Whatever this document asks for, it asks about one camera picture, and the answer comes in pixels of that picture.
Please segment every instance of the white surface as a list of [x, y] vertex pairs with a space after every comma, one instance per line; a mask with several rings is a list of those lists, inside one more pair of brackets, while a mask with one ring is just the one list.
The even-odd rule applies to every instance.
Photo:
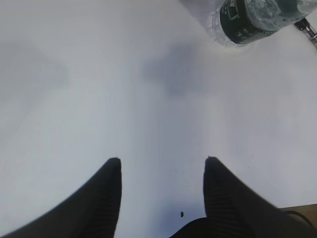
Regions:
[[[314, 48], [288, 27], [224, 50], [192, 9], [177, 0], [1, 1], [0, 235], [114, 156], [118, 238], [168, 237], [203, 217], [208, 155], [274, 205], [317, 203]], [[309, 20], [317, 25], [317, 14]]]

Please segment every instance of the green label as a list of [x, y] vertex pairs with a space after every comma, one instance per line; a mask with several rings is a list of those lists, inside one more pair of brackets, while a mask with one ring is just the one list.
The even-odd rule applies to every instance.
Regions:
[[227, 37], [236, 44], [246, 44], [276, 31], [255, 27], [247, 16], [244, 0], [226, 0], [220, 10], [220, 22]]

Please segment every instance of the water bottle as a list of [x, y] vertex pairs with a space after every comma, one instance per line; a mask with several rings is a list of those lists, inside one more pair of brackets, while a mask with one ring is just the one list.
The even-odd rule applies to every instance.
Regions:
[[244, 46], [293, 24], [317, 7], [317, 0], [226, 0], [207, 21], [209, 35], [225, 46]]

